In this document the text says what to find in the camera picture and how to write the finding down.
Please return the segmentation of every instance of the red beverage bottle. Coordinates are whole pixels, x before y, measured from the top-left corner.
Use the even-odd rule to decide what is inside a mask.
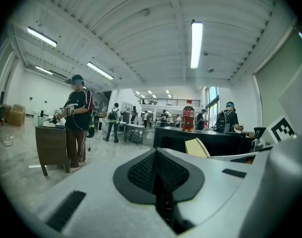
[[[183,124],[182,130],[192,132],[194,128],[194,108],[192,100],[188,100],[187,105],[183,109]]]

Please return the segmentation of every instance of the black table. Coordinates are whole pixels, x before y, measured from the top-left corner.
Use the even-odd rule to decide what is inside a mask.
[[[210,130],[193,132],[182,131],[176,127],[157,127],[153,147],[169,148],[184,152],[185,141],[198,138],[206,147],[211,156],[236,155],[248,153],[251,148],[251,138],[240,133],[219,133]]]

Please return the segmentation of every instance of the red sleeve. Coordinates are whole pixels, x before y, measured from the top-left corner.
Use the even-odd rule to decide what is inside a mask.
[[[94,104],[93,104],[92,92],[87,89],[85,91],[85,98],[84,98],[83,108],[88,109],[89,111],[92,111],[93,107],[94,107]]]

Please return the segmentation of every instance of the ceiling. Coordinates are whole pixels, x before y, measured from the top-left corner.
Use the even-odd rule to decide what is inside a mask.
[[[227,87],[270,23],[279,24],[271,22],[276,1],[25,0],[7,31],[27,67],[51,70],[60,80],[81,74],[95,92]],[[204,25],[197,69],[190,69],[192,19]],[[28,34],[28,26],[57,41],[56,48]],[[89,61],[114,79],[86,66]]]

